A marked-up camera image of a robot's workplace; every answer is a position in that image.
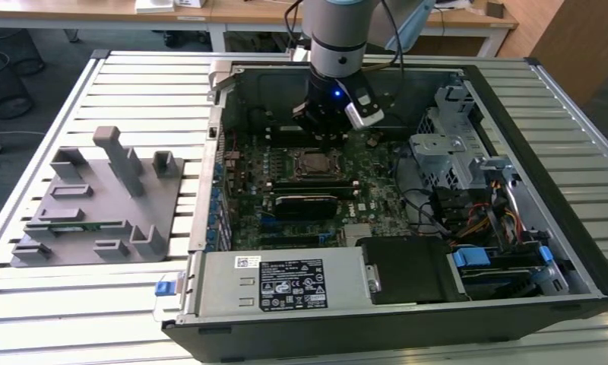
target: warning label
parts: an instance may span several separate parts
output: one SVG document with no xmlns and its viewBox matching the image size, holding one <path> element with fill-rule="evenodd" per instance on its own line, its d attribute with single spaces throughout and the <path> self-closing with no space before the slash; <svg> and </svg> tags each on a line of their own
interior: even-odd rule
<svg viewBox="0 0 608 365">
<path fill-rule="evenodd" d="M 321 259 L 260 263 L 260 308 L 264 312 L 326 308 Z"/>
</svg>

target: gray plastic peg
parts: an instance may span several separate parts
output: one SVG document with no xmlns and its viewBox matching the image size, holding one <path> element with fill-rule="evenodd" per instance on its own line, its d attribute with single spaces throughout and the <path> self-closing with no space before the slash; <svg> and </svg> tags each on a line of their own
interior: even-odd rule
<svg viewBox="0 0 608 365">
<path fill-rule="evenodd" d="M 137 156 L 136 154 L 126 154 L 125 149 L 121 147 L 118 128 L 114 126 L 97 127 L 94 134 L 92 135 L 92 141 L 94 141 L 94 144 L 105 150 L 110 160 L 112 170 L 120 178 L 130 196 L 142 195 L 144 185 L 137 177 L 134 168 L 136 163 L 129 160 L 129 156 L 133 159 L 137 159 Z"/>
</svg>

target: red wire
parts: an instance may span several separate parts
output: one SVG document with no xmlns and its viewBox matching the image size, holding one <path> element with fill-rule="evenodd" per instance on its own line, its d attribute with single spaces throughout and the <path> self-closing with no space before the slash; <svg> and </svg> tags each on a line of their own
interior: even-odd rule
<svg viewBox="0 0 608 365">
<path fill-rule="evenodd" d="M 471 210 L 468 211 L 468 223 L 467 225 L 471 226 L 471 221 L 473 220 L 473 211 L 477 207 L 487 207 L 488 206 L 488 203 L 477 203 L 477 204 L 473 204 L 473 206 L 471 207 Z"/>
</svg>

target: trash bin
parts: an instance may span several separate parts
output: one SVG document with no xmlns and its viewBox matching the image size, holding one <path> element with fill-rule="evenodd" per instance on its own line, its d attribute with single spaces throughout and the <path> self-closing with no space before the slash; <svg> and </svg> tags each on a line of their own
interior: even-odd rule
<svg viewBox="0 0 608 365">
<path fill-rule="evenodd" d="M 0 52 L 9 56 L 10 67 L 21 76 L 44 69 L 44 61 L 26 29 L 0 28 Z"/>
<path fill-rule="evenodd" d="M 9 68 L 9 56 L 0 53 L 0 119 L 21 116 L 32 107 L 28 89 Z"/>
</svg>

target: white table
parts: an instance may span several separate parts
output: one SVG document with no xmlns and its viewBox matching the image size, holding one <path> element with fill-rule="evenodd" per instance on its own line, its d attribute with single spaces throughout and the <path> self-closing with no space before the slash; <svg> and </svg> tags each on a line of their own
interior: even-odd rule
<svg viewBox="0 0 608 365">
<path fill-rule="evenodd" d="M 196 209 L 209 120 L 208 73 L 214 58 L 286 60 L 285 55 L 266 53 L 113 52 L 108 59 L 89 61 L 0 214 L 0 364 L 197 364 L 160 331 L 156 320 L 174 318 L 178 304 L 174 297 L 156 301 L 153 286 L 165 273 L 181 271 L 186 265 L 184 234 L 192 228 Z M 385 59 L 366 57 L 368 62 Z M 541 68 L 520 59 L 408 57 L 406 61 L 479 66 L 608 258 L 608 142 Z M 140 97 L 149 94 L 153 101 Z M 60 146 L 74 146 L 85 157 L 101 156 L 98 148 L 89 147 L 98 125 L 120 128 L 121 143 L 132 145 L 140 157 L 169 150 L 186 159 L 172 227 L 177 237 L 169 242 L 168 260 L 12 268 L 10 250 L 22 236 L 22 219 L 36 212 L 53 176 L 48 165 L 53 152 Z M 501 151 L 491 128 L 484 128 Z M 153 315 L 154 307 L 168 312 Z M 520 341 L 312 357 L 278 364 L 344 361 L 608 364 L 608 313 L 561 322 Z"/>
</svg>

